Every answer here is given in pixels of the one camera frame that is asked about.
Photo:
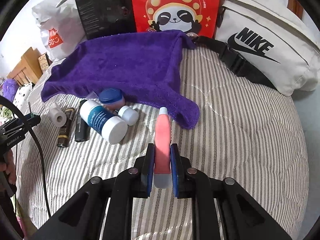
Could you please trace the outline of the left hand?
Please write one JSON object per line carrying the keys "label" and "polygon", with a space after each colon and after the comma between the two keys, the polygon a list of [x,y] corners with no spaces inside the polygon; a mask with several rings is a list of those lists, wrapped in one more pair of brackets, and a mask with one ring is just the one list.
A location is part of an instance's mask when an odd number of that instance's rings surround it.
{"label": "left hand", "polygon": [[5,172],[9,176],[9,183],[12,185],[16,184],[16,169],[14,164],[14,156],[12,150],[7,152],[7,161],[1,163],[1,172]]}

